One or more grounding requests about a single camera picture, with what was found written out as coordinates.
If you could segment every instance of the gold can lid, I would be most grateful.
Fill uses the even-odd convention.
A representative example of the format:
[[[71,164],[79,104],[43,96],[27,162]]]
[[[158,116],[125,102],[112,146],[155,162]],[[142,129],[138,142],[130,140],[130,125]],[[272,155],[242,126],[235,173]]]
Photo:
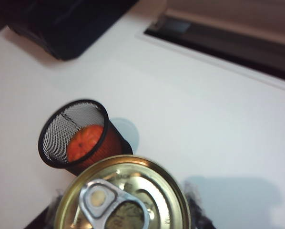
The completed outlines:
[[[190,229],[188,204],[175,180],[154,162],[124,155],[90,166],[71,183],[59,204],[55,229],[93,228],[79,207],[79,194],[82,187],[96,179],[103,179],[142,201],[148,212],[148,229]],[[104,201],[101,190],[91,195],[90,202],[94,206]],[[134,202],[124,202],[109,214],[105,229],[142,229],[144,226],[143,210]]]

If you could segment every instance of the black mesh cup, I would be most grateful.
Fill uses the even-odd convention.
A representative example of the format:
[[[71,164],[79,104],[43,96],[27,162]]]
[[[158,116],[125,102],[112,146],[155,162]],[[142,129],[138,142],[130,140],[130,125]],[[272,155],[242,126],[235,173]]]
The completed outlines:
[[[70,160],[70,153],[67,153],[70,142],[74,143],[74,136],[92,125],[98,127],[99,140],[87,154]],[[65,168],[76,176],[106,157],[133,154],[130,144],[110,122],[105,108],[93,100],[74,101],[55,112],[41,131],[38,148],[47,165]]]

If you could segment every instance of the can rim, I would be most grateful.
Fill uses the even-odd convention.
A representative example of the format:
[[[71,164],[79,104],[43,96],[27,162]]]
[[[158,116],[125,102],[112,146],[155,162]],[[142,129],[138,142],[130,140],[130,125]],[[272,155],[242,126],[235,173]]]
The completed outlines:
[[[157,164],[157,163],[155,163],[155,162],[153,162],[153,161],[151,161],[145,157],[133,156],[133,155],[117,155],[117,156],[111,156],[111,157],[108,157],[108,158],[105,158],[103,160],[96,162],[95,164],[91,165],[86,170],[84,170],[78,177],[76,177],[71,182],[71,184],[67,187],[67,189],[63,195],[63,198],[62,198],[62,200],[58,206],[57,214],[56,214],[55,221],[54,221],[54,228],[55,229],[62,228],[63,221],[65,219],[65,213],[67,210],[67,208],[63,209],[63,206],[69,205],[69,203],[71,201],[71,197],[74,194],[74,188],[75,188],[74,185],[76,184],[76,182],[79,179],[84,179],[84,178],[82,178],[84,176],[89,176],[90,171],[95,169],[95,167],[99,166],[99,164],[101,164],[102,162],[110,161],[110,160],[115,160],[115,161],[117,160],[117,162],[114,163],[114,165],[122,164],[122,163],[140,164],[142,166],[146,166],[146,167],[154,170],[156,173],[160,174],[160,176],[164,177],[164,179],[167,181],[167,183],[173,188],[174,194],[176,195],[178,203],[180,204],[180,209],[181,209],[182,218],[183,218],[182,219],[183,228],[184,229],[190,229],[191,228],[190,210],[189,210],[188,202],[186,200],[184,193],[180,189],[180,186],[178,185],[178,183],[176,182],[176,180],[174,179],[174,177],[172,175],[170,175],[159,164]],[[103,166],[97,168],[96,171],[100,171],[102,169],[105,169],[106,167],[108,167],[108,166],[106,165],[106,163],[104,163]]]

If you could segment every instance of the can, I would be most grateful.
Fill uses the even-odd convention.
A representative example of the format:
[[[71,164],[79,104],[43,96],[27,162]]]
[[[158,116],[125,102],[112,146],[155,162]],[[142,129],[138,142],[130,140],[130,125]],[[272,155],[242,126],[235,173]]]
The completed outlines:
[[[176,181],[158,164],[112,156],[87,168],[65,191],[55,229],[190,229]]]

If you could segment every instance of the white desk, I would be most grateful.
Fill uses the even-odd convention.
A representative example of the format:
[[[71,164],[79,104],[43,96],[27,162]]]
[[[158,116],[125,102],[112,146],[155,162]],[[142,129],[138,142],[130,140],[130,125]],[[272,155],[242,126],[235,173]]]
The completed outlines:
[[[0,229],[25,227],[73,179],[37,140],[80,98],[133,122],[137,154],[193,181],[218,229],[285,229],[285,82],[144,36],[162,6],[140,1],[69,62],[0,32]]]

